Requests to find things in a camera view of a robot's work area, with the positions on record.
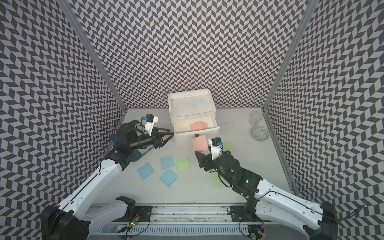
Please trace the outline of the white top drawer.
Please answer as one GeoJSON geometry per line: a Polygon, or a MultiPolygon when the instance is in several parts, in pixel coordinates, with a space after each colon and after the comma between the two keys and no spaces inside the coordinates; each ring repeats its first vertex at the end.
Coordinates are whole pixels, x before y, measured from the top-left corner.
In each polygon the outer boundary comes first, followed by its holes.
{"type": "Polygon", "coordinates": [[[220,131],[215,116],[173,121],[173,127],[178,143],[191,141],[196,135],[212,138],[220,131]]]}

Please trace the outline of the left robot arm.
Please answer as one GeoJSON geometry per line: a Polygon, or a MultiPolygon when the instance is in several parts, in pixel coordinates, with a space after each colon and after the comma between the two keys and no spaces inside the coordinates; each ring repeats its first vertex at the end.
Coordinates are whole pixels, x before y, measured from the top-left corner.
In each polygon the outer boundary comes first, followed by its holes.
{"type": "Polygon", "coordinates": [[[141,123],[131,121],[112,134],[113,148],[100,166],[59,204],[42,211],[42,239],[86,240],[112,221],[134,216],[135,200],[124,196],[95,211],[88,210],[107,185],[127,168],[137,150],[161,148],[174,136],[169,129],[155,127],[155,123],[156,119],[146,122],[144,130],[140,130],[141,123]]]}

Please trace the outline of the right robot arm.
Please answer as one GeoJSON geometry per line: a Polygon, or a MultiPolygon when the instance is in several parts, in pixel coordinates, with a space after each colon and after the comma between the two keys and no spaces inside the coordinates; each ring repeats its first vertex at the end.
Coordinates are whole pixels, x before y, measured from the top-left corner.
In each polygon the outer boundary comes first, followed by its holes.
{"type": "Polygon", "coordinates": [[[243,167],[231,152],[225,151],[216,159],[212,155],[195,152],[199,167],[214,170],[219,179],[247,201],[244,214],[247,220],[276,222],[311,240],[335,240],[338,237],[336,208],[331,203],[316,203],[286,192],[262,176],[243,167]]]}

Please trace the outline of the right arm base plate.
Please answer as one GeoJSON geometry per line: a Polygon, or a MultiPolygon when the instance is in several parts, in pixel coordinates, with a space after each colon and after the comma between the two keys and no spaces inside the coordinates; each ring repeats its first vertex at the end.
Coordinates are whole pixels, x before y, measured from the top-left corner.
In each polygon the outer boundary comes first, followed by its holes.
{"type": "Polygon", "coordinates": [[[247,217],[246,212],[244,210],[244,206],[230,206],[229,207],[229,213],[231,215],[231,219],[233,223],[240,223],[240,222],[255,222],[256,220],[247,217]]]}

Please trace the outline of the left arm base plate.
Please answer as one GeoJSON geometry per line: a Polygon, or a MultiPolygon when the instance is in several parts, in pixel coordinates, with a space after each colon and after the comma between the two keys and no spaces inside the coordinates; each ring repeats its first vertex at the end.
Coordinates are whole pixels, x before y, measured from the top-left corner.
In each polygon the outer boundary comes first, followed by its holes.
{"type": "Polygon", "coordinates": [[[133,213],[128,213],[122,218],[114,220],[114,222],[131,222],[134,218],[139,218],[139,222],[148,223],[152,215],[152,209],[153,207],[149,205],[136,206],[133,213]]]}

